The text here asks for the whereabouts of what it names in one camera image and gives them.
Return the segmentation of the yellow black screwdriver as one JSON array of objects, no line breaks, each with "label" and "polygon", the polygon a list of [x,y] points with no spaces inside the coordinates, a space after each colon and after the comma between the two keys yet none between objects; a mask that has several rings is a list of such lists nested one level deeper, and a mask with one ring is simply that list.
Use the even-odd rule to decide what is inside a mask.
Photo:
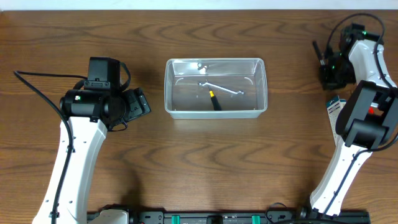
[{"label": "yellow black screwdriver", "polygon": [[209,89],[209,94],[210,94],[211,102],[213,105],[213,109],[215,111],[221,111],[222,108],[221,108],[221,105],[220,105],[216,95],[214,94],[213,90],[210,87],[208,89]]}]

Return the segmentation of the clear plastic container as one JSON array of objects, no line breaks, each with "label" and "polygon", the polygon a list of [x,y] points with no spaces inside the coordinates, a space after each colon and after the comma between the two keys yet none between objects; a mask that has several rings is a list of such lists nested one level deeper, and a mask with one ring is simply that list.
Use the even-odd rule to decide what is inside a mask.
[{"label": "clear plastic container", "polygon": [[[215,111],[210,82],[244,95],[213,90],[222,110]],[[266,67],[261,58],[172,58],[165,66],[165,110],[173,119],[257,118],[267,109]]]}]

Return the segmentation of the small black handled hammer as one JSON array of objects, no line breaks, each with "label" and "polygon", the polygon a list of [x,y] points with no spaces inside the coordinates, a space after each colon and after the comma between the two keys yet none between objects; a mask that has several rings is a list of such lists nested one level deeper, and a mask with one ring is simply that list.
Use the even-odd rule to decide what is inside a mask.
[{"label": "small black handled hammer", "polygon": [[313,45],[313,48],[314,48],[315,53],[316,53],[316,55],[317,55],[317,58],[318,58],[318,60],[319,60],[319,62],[320,62],[320,65],[321,65],[321,66],[324,66],[324,65],[325,65],[325,61],[324,61],[324,59],[323,59],[323,55],[322,55],[321,52],[320,52],[320,49],[319,49],[319,47],[318,47],[318,44],[317,44],[316,40],[314,40],[314,41],[312,42],[312,45]]}]

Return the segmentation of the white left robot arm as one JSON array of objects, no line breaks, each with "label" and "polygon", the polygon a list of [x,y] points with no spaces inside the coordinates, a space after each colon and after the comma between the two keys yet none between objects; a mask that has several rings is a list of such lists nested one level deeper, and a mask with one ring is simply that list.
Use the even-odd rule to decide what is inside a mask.
[{"label": "white left robot arm", "polygon": [[121,82],[127,66],[91,57],[88,78],[60,99],[60,142],[44,201],[34,223],[86,223],[96,159],[108,132],[150,113],[140,88]]}]

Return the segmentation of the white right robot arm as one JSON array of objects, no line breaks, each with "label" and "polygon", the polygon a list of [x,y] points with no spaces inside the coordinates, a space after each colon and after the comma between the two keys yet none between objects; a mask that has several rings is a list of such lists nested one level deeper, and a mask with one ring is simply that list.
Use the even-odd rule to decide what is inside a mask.
[{"label": "white right robot arm", "polygon": [[339,51],[318,54],[319,79],[325,90],[356,84],[344,107],[334,106],[336,149],[318,187],[310,196],[312,210],[338,216],[341,203],[362,164],[397,140],[397,85],[383,56],[382,35],[351,24],[341,31]]}]

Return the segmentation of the silver double ended wrench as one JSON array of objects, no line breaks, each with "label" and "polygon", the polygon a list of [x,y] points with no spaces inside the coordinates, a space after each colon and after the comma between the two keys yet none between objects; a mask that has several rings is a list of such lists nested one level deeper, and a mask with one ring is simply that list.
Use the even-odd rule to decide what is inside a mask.
[{"label": "silver double ended wrench", "polygon": [[242,90],[234,91],[229,88],[225,88],[223,86],[216,85],[216,84],[213,84],[210,82],[198,82],[198,86],[207,87],[209,90],[223,91],[223,92],[229,93],[231,95],[244,95],[245,94],[245,92]]}]

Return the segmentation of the blue white cardboard box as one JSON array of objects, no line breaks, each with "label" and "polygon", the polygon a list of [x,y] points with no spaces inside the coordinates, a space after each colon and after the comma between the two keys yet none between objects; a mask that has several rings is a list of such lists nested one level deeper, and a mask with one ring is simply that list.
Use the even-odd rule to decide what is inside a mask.
[{"label": "blue white cardboard box", "polygon": [[333,133],[333,139],[335,141],[335,145],[338,144],[338,135],[336,133],[336,122],[338,119],[338,115],[340,111],[343,109],[346,104],[346,100],[340,98],[338,95],[334,96],[330,101],[326,103],[327,113],[330,120],[331,131]]}]

